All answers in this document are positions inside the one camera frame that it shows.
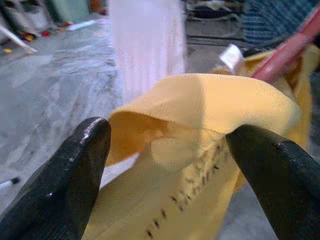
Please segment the red object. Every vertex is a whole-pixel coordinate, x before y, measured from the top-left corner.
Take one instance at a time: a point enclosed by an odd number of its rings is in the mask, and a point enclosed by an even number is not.
[[[306,19],[300,31],[282,43],[252,77],[272,84],[288,72],[289,67],[304,53],[307,44],[311,43],[319,33],[320,5]]]
[[[43,31],[43,32],[41,33],[41,35],[42,35],[43,37],[49,37],[49,36],[50,36],[50,32],[49,32],[49,31]]]

